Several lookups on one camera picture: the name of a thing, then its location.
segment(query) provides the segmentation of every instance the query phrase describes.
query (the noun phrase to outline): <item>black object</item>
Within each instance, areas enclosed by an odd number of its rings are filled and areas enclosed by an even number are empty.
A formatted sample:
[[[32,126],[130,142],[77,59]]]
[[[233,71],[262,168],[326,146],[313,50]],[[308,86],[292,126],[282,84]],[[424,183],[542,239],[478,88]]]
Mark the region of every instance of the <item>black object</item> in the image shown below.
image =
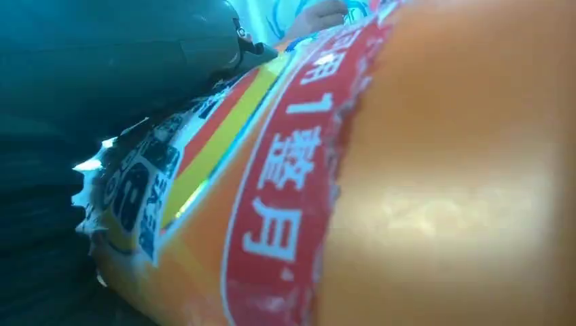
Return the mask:
[[[225,0],[0,1],[0,325],[154,325],[98,284],[72,168],[275,56]]]

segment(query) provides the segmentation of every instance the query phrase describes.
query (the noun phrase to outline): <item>orange bag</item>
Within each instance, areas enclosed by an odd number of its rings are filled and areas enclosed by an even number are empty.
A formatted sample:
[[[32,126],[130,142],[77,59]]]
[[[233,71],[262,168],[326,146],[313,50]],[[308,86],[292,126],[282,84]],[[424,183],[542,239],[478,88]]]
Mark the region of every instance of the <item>orange bag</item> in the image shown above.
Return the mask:
[[[574,325],[575,10],[394,1],[287,44],[119,140],[103,278],[162,326]]]

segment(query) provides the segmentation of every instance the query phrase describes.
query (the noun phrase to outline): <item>red banner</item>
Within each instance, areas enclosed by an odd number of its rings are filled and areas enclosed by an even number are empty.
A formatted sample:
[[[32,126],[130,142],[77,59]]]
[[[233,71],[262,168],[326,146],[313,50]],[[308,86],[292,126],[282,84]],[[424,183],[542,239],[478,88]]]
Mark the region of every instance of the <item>red banner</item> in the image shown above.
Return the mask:
[[[223,259],[231,325],[302,325],[336,200],[342,114],[389,34],[377,17],[316,44],[271,111],[245,171]]]

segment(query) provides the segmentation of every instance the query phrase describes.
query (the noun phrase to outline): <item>number 1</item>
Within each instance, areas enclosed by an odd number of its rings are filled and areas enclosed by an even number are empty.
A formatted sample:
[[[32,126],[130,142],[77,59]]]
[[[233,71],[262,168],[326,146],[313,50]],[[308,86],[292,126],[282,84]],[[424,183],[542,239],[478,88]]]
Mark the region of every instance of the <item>number 1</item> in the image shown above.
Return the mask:
[[[332,93],[324,93],[322,99],[318,102],[307,102],[299,104],[290,104],[286,109],[288,114],[298,113],[321,113],[328,112],[332,109]]]

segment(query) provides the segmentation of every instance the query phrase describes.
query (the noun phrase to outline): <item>person's hand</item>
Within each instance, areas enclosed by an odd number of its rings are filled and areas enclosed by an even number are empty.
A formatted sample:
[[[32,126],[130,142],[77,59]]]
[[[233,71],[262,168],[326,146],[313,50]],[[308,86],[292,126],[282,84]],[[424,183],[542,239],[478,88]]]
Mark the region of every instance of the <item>person's hand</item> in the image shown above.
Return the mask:
[[[296,17],[283,40],[307,36],[311,33],[344,24],[348,14],[346,4],[341,0],[324,0],[306,8]]]

